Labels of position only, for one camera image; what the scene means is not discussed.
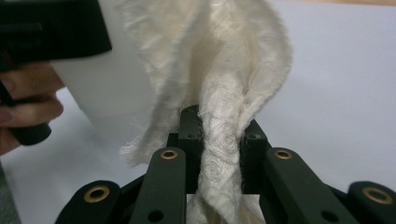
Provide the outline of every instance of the finger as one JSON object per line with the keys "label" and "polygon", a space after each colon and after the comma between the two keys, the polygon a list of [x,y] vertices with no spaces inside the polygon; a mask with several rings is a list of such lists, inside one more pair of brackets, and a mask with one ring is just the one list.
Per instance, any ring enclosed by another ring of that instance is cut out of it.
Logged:
{"label": "finger", "polygon": [[29,127],[56,119],[64,107],[51,96],[40,102],[20,104],[14,107],[0,106],[1,127]]}
{"label": "finger", "polygon": [[0,156],[20,145],[7,129],[0,129]]}
{"label": "finger", "polygon": [[49,63],[30,63],[3,73],[0,80],[14,100],[57,91],[64,86]]}

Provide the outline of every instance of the screw hole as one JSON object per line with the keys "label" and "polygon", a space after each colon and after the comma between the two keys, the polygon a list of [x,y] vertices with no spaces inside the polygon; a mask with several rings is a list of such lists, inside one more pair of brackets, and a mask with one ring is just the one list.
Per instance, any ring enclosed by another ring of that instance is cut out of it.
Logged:
{"label": "screw hole", "polygon": [[95,186],[89,189],[84,195],[84,201],[87,203],[99,203],[110,194],[107,186]]}
{"label": "screw hole", "polygon": [[96,189],[96,190],[94,190],[94,191],[90,194],[90,196],[91,196],[92,198],[100,198],[100,197],[102,197],[104,194],[105,194],[105,191],[104,191],[104,190],[102,190],[102,189]]}
{"label": "screw hole", "polygon": [[382,189],[366,187],[363,189],[363,194],[376,203],[393,204],[392,197]]}
{"label": "screw hole", "polygon": [[155,210],[148,214],[148,221],[150,221],[150,222],[155,223],[155,222],[159,222],[161,220],[163,220],[163,212],[162,211]]}
{"label": "screw hole", "polygon": [[161,153],[161,157],[166,160],[172,160],[177,157],[177,152],[174,150],[166,150],[165,152]]}
{"label": "screw hole", "polygon": [[321,215],[324,219],[326,219],[329,222],[335,223],[338,222],[338,216],[336,214],[334,214],[333,212],[329,212],[329,211],[322,211]]}
{"label": "screw hole", "polygon": [[290,160],[293,157],[291,153],[285,150],[278,150],[275,152],[275,155],[281,160]]}

